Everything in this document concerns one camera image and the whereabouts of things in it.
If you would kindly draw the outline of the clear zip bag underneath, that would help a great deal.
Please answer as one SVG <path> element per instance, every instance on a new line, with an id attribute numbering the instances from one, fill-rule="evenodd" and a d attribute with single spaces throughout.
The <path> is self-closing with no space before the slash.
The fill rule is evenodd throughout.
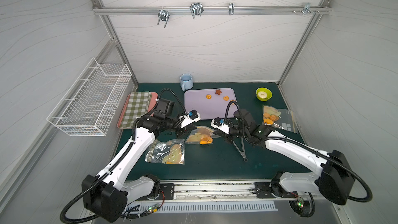
<path id="1" fill-rule="evenodd" d="M 186 143 L 208 145 L 212 144 L 214 139 L 217 138 L 219 138 L 219 136 L 214 134 L 214 129 L 205 126 L 197 126 L 187 137 Z"/>

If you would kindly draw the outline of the lavender plastic tray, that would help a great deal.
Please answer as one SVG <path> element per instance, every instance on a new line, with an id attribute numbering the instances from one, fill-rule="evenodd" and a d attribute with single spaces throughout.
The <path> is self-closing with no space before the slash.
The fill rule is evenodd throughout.
<path id="1" fill-rule="evenodd" d="M 184 93 L 184 106 L 189 112 L 196 110 L 202 120 L 212 120 L 217 117 L 224 118 L 227 105 L 231 100 L 235 100 L 235 92 L 232 88 L 219 88 L 221 95 L 216 94 L 217 89 L 200 89 L 189 90 Z M 210 94 L 211 99 L 207 99 L 206 95 Z M 229 100 L 225 101 L 224 96 L 228 96 Z"/>

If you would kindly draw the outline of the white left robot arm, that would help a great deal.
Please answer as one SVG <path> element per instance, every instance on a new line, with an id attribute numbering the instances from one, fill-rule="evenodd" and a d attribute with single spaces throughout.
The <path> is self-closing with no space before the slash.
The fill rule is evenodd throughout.
<path id="1" fill-rule="evenodd" d="M 83 180 L 82 192 L 61 210 L 62 223 L 80 224 L 99 217 L 113 223 L 126 217 L 124 210 L 128 204 L 144 196 L 158 195 L 160 181 L 153 175 L 142 176 L 131 183 L 125 181 L 142 154 L 162 132 L 171 131 L 182 136 L 196 128 L 195 122 L 201 119 L 196 110 L 183 110 L 173 118 L 173 107 L 173 101 L 158 95 L 155 106 L 133 122 L 130 139 L 113 160 L 95 176 L 88 175 Z M 93 215 L 80 219 L 67 217 L 68 210 L 79 200 L 83 200 L 84 208 Z"/>

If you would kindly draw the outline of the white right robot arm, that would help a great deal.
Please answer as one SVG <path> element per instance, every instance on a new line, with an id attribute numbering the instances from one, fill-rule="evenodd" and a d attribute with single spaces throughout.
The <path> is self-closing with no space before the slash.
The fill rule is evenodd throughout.
<path id="1" fill-rule="evenodd" d="M 234 118 L 236 124 L 227 116 L 217 117 L 211 126 L 228 142 L 240 138 L 253 146 L 264 145 L 310 170 L 308 173 L 281 172 L 275 176 L 277 186 L 284 191 L 321 195 L 337 205 L 345 205 L 349 200 L 367 203 L 373 199 L 369 185 L 351 169 L 340 151 L 327 152 L 292 140 L 271 124 L 256 124 L 251 113 L 240 107 Z"/>

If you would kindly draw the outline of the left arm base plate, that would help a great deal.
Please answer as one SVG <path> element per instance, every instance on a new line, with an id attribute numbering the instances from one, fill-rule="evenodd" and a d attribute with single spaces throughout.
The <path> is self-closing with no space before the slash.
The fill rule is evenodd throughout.
<path id="1" fill-rule="evenodd" d="M 154 190 L 147 196 L 143 196 L 138 201 L 154 201 L 154 200 L 173 200 L 174 199 L 175 184 L 160 183 L 155 185 Z"/>

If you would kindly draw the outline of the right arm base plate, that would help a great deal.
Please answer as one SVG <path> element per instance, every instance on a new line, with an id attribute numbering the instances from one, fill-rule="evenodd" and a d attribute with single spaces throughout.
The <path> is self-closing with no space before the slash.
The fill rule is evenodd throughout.
<path id="1" fill-rule="evenodd" d="M 279 183 L 268 181 L 256 182 L 254 189 L 251 189 L 251 193 L 259 199 L 297 198 L 295 194 L 285 191 Z"/>

